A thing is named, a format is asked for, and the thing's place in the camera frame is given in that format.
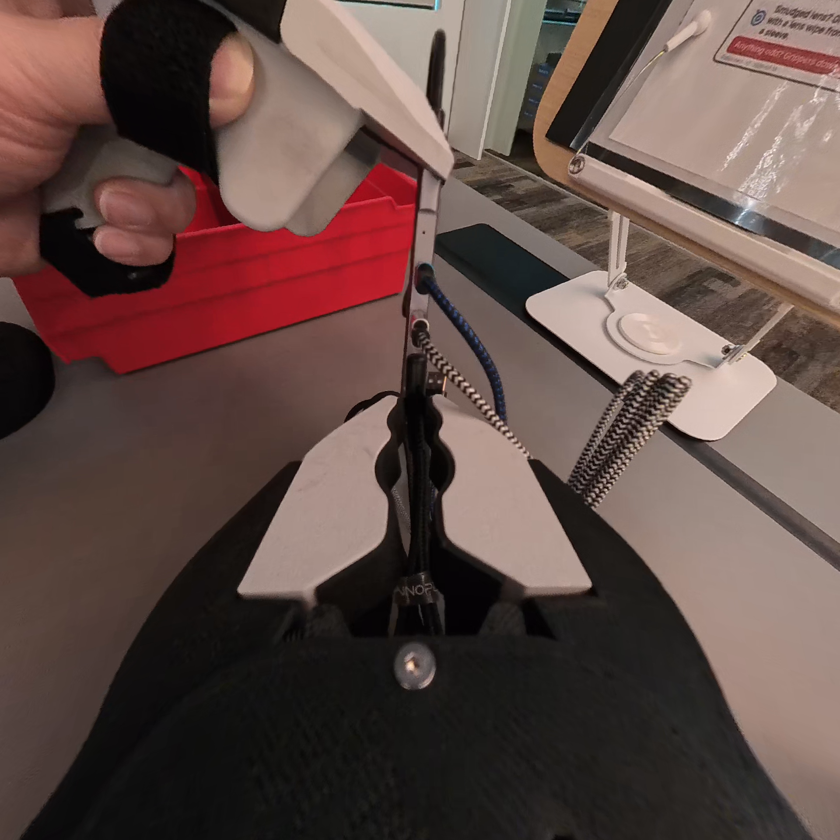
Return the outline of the person's left hand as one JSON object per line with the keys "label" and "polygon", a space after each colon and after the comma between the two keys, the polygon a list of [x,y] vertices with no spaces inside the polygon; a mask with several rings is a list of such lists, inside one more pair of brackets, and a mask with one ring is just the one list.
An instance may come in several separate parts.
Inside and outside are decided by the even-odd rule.
{"label": "person's left hand", "polygon": [[[102,21],[90,2],[1,2],[1,275],[41,270],[39,190],[82,125],[110,122],[102,95]],[[96,250],[125,266],[165,262],[192,221],[193,184],[131,178],[98,184]]]}

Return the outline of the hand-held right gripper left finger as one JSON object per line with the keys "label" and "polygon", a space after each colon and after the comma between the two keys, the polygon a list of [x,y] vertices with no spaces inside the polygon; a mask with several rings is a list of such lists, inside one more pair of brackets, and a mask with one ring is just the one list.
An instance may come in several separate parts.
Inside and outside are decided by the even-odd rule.
{"label": "hand-held right gripper left finger", "polygon": [[238,585],[245,599],[384,602],[406,560],[393,487],[403,411],[383,398],[302,460]]}

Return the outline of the person's dark clothing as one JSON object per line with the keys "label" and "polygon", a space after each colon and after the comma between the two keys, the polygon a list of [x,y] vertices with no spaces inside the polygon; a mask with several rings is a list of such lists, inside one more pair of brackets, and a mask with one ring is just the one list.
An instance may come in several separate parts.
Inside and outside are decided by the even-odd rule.
{"label": "person's dark clothing", "polygon": [[56,387],[52,353],[31,330],[1,322],[1,439],[28,425]]}

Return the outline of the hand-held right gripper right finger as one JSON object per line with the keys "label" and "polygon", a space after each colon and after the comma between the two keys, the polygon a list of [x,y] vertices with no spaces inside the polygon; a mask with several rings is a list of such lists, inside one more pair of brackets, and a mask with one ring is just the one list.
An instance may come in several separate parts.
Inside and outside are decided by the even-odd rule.
{"label": "hand-held right gripper right finger", "polygon": [[592,581],[526,456],[446,397],[433,403],[454,461],[441,498],[448,541],[500,582],[508,600],[589,592]]}

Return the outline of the red plastic bin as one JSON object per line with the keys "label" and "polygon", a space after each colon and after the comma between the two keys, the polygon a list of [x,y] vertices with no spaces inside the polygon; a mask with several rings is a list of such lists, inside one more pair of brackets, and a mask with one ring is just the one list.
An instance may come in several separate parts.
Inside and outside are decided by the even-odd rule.
{"label": "red plastic bin", "polygon": [[196,213],[160,289],[86,297],[53,268],[13,278],[40,337],[64,362],[126,374],[395,295],[413,241],[417,184],[378,164],[321,234],[236,223],[217,187],[183,170]]}

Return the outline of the instruction board stand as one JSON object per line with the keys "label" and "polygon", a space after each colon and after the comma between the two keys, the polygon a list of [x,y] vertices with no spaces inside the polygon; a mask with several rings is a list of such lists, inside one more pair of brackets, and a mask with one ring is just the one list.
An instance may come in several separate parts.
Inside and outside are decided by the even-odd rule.
{"label": "instruction board stand", "polygon": [[[793,309],[838,320],[839,2],[587,2],[542,95],[546,176],[606,207],[606,270],[528,314],[617,383],[690,380],[671,414],[719,440],[776,385],[751,351]],[[782,300],[725,339],[627,277],[630,223]]]}

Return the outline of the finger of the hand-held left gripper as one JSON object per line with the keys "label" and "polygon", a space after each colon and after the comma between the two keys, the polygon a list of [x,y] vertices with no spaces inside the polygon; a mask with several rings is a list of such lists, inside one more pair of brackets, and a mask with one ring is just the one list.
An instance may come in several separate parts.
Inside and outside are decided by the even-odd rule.
{"label": "finger of the hand-held left gripper", "polygon": [[289,1],[280,40],[294,57],[360,111],[373,134],[440,180],[455,157],[438,109],[368,30],[332,1]]}

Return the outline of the grey usb hub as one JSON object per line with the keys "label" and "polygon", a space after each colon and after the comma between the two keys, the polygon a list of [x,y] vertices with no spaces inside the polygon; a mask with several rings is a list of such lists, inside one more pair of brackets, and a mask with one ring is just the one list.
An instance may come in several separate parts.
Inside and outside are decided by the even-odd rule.
{"label": "grey usb hub", "polygon": [[[439,29],[433,37],[430,50],[427,73],[427,101],[434,111],[438,126],[445,129],[444,85],[446,64],[446,34]],[[429,296],[417,288],[418,279],[433,268],[434,245],[438,229],[438,211],[440,193],[444,182],[434,173],[423,169],[417,180],[416,218],[409,271],[406,277],[406,288],[402,302],[402,314],[405,318],[405,342],[402,358],[401,395],[411,384],[411,369],[413,363],[410,358],[423,355],[413,343],[415,323],[428,329],[427,314]]]}

